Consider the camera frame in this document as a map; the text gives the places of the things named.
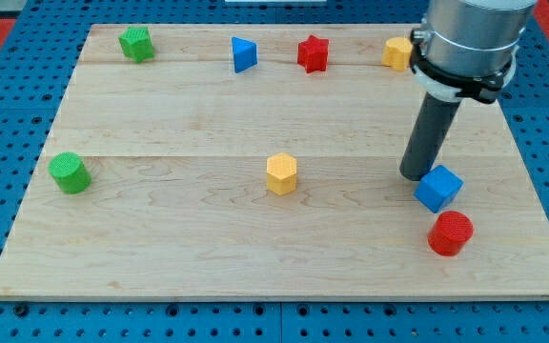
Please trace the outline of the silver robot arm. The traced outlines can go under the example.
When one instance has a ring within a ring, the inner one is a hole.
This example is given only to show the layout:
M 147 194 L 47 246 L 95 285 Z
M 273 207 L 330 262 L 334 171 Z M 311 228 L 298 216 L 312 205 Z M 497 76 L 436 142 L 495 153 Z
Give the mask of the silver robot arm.
M 411 30 L 410 67 L 435 99 L 495 102 L 516 71 L 536 0 L 431 0 Z

